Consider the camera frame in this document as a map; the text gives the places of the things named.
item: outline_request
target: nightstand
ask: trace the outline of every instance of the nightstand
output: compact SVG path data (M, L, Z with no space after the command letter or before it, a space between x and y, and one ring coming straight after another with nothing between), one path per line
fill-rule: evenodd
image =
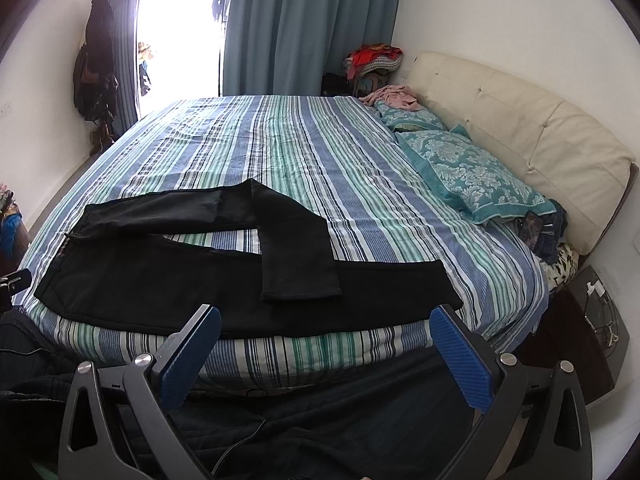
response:
M616 306L606 301L608 295L587 294L587 284L597 281L587 266L556 289L538 330L514 352L529 366L553 368L562 359L571 361L587 404L616 385L629 344L628 331Z

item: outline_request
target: blue gripper pad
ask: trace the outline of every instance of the blue gripper pad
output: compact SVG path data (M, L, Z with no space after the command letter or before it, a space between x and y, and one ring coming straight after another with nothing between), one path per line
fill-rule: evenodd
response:
M159 400L165 410L182 406L198 372L220 338L221 328L220 311L209 307L193 326L185 326L164 342L162 347L167 345L170 351L174 351L172 346L178 338L182 339L159 377Z
M431 312L429 328L466 403L485 414L494 401L494 381L478 352L441 306Z

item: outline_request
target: silver bolt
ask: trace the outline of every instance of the silver bolt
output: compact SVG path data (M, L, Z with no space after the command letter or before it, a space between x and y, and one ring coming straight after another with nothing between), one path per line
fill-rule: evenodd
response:
M568 374L570 374L571 372L574 371L574 366L571 364L570 361L560 361L560 369L563 372L567 372Z
M85 374L87 373L89 370L91 370L91 367L93 365L89 362L89 361L82 361L79 365L78 365L78 372L81 374Z
M515 355L509 354L509 353L505 353L505 354L500 354L500 362L503 365L515 366L515 364L518 362L518 360L516 359Z
M140 354L138 357L133 359L133 362L136 366L147 366L151 362L151 355L149 354Z

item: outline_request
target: bright doorway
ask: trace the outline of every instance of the bright doorway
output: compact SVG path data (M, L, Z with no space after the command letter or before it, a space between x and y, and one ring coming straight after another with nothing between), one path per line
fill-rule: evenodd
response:
M178 99L218 95L228 1L225 10L214 0L140 0L138 44L152 54L142 55L148 75L148 82L141 78L142 117Z

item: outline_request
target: wall socket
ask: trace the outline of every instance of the wall socket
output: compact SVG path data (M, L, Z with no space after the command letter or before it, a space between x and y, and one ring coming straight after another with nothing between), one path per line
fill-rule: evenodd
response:
M11 115L12 112L12 104L11 101L7 101L0 105L0 120L8 115Z

